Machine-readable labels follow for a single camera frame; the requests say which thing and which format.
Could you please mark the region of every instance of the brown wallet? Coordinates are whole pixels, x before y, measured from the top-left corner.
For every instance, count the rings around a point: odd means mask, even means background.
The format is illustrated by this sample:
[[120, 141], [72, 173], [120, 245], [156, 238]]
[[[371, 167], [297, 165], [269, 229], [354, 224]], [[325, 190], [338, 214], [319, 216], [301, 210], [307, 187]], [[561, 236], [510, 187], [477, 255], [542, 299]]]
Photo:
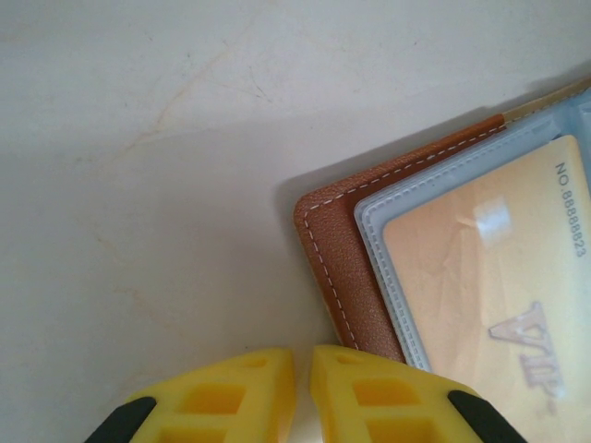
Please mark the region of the brown wallet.
[[576, 82], [299, 199], [294, 211], [295, 227], [343, 345], [404, 361], [356, 226], [356, 204], [589, 87], [591, 78]]

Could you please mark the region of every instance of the yellow card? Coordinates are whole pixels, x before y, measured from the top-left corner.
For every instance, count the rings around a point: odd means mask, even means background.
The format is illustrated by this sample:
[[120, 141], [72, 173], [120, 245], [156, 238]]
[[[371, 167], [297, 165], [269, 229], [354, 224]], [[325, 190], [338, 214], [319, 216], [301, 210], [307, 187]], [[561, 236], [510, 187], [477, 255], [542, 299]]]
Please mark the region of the yellow card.
[[532, 442], [591, 441], [591, 201], [572, 136], [390, 221], [433, 372]]

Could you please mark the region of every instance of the yellow plastic piece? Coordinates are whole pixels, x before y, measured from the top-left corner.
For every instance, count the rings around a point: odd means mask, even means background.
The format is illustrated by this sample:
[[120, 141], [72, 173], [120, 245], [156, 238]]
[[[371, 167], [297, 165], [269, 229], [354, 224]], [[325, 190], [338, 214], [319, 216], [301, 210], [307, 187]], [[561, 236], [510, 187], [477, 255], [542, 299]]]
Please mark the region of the yellow plastic piece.
[[341, 346], [316, 346], [311, 393], [325, 443], [481, 443], [447, 399], [465, 385]]
[[296, 408], [285, 349], [248, 353], [137, 392], [156, 407], [131, 443], [284, 443]]

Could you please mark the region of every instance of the white surface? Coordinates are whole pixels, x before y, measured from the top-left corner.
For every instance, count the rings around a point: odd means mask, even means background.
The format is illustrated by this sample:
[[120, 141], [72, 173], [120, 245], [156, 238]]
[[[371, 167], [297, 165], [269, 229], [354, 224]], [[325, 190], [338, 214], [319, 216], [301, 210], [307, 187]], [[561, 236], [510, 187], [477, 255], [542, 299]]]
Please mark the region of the white surface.
[[82, 441], [135, 389], [285, 345], [292, 441], [319, 441], [310, 349], [334, 338], [296, 198], [582, 76], [590, 22], [588, 0], [5, 0], [3, 440]]

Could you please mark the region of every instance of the card holder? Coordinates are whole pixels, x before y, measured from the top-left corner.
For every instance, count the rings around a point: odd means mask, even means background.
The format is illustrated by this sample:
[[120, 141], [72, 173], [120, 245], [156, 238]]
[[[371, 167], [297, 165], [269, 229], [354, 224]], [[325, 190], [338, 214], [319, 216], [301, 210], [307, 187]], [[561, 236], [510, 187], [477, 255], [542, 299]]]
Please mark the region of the card holder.
[[409, 365], [528, 441], [591, 439], [591, 90], [355, 209]]
[[405, 361], [400, 330], [392, 324], [356, 226], [357, 203], [590, 86], [591, 78], [574, 83], [300, 198], [295, 227], [343, 345]]

